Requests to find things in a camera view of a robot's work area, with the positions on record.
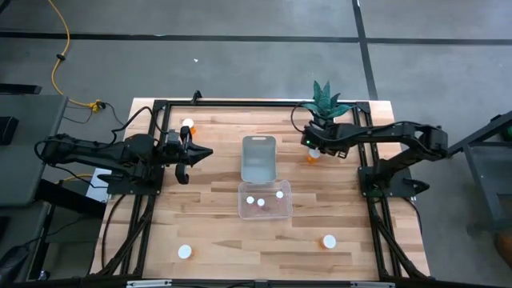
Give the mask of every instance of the wooden tabletop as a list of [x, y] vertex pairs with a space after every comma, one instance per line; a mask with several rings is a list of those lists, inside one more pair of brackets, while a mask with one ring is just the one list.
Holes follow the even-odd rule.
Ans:
[[[153, 100], [134, 99], [130, 115], [143, 106], [152, 107]], [[394, 121], [390, 102], [373, 101], [370, 106], [375, 125]], [[323, 155], [309, 164], [307, 148], [300, 145], [301, 135], [290, 123], [290, 112], [286, 107], [172, 108], [170, 127], [179, 129], [183, 119], [192, 118], [197, 129], [194, 142], [212, 148], [214, 154], [188, 169], [189, 185], [177, 183], [173, 166], [166, 170], [154, 208], [145, 278], [378, 279], [368, 209], [356, 176], [360, 166], [357, 147], [347, 159]], [[353, 122], [352, 117], [349, 112], [336, 122]], [[309, 119], [305, 110], [294, 115], [298, 126]], [[149, 114], [140, 114], [126, 129], [125, 137], [147, 133], [149, 122]], [[293, 217], [245, 221], [238, 216], [242, 138], [247, 135], [276, 138], [278, 180], [291, 184]], [[378, 151], [381, 158], [390, 158], [401, 148], [397, 143], [383, 143], [378, 144]], [[105, 220], [116, 199], [109, 201]], [[107, 261], [126, 237], [133, 201], [133, 196], [126, 196], [114, 212], [106, 240]], [[417, 268], [428, 274], [413, 208], [400, 198], [391, 198], [390, 211], [397, 242]], [[338, 241], [332, 250], [318, 244], [326, 234]], [[101, 268], [101, 235], [102, 231], [92, 272]], [[193, 249], [187, 260], [178, 257], [183, 244]], [[385, 244], [383, 251], [391, 271]]]

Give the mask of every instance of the gray floor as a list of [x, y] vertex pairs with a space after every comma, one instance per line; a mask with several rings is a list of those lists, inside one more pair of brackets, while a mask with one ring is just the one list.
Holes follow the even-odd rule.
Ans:
[[[55, 0], [74, 32], [354, 37], [350, 0]], [[512, 38], [512, 3], [500, 0], [360, 0], [368, 37]], [[62, 32], [46, 1], [13, 0], [1, 30]], [[50, 72], [62, 40], [0, 38], [0, 82], [54, 90]], [[450, 143], [512, 106], [512, 46], [370, 45], [378, 97], [397, 120], [442, 125]], [[75, 40], [58, 72], [65, 93], [97, 98], [127, 118], [133, 97], [310, 98], [313, 80], [330, 79], [345, 99], [368, 99], [358, 44], [279, 42], [123, 42]], [[85, 119], [85, 111], [67, 116]], [[109, 141], [110, 112], [61, 132]], [[90, 167], [71, 166], [76, 172]], [[512, 270], [492, 235], [469, 236], [486, 219], [463, 155], [413, 168], [431, 184], [418, 197], [433, 276], [512, 286]], [[48, 179], [62, 177], [48, 170]]]

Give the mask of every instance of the artificial plant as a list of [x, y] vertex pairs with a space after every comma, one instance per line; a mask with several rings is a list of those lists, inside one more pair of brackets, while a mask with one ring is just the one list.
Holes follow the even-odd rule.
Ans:
[[329, 81], [324, 85], [323, 90], [320, 88], [318, 82], [315, 81], [313, 83], [313, 92], [314, 102], [303, 103], [302, 107], [311, 111], [314, 120], [320, 124], [332, 122], [334, 118], [343, 115], [352, 107], [349, 105], [338, 105], [340, 93], [333, 97], [330, 96]]

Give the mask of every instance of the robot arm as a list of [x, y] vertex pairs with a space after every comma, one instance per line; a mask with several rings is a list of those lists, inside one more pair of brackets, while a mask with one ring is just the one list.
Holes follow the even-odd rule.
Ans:
[[421, 160], [437, 161], [446, 157], [448, 135], [440, 127], [414, 122], [396, 122], [386, 126], [360, 127], [347, 123], [310, 122], [304, 127], [301, 144], [323, 154], [345, 158], [352, 146], [366, 142], [400, 142], [409, 149], [390, 159], [379, 159], [370, 178], [379, 188], [389, 188], [392, 177]]
[[176, 178], [187, 184], [189, 177], [186, 166], [193, 166], [213, 153], [212, 149], [192, 143], [189, 127], [182, 127], [180, 134], [171, 130], [166, 143], [156, 145], [148, 134], [136, 134], [124, 142], [112, 144], [85, 141], [67, 134], [46, 138], [44, 148], [36, 154], [45, 163], [54, 166], [79, 162], [112, 170], [112, 175], [100, 175], [108, 183], [126, 181], [129, 183], [150, 183], [157, 177], [155, 170], [170, 164], [176, 165]]

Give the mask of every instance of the plastic container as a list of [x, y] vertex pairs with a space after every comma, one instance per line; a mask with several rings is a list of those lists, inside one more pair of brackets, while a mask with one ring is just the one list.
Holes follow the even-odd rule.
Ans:
[[275, 138], [245, 136], [242, 140], [242, 180], [252, 183], [273, 182], [278, 177]]
[[[276, 193], [282, 192], [282, 198]], [[264, 205], [249, 204], [247, 197], [263, 199]], [[242, 182], [238, 186], [238, 215], [245, 220], [283, 219], [294, 212], [291, 201], [291, 187], [286, 180], [268, 183]]]

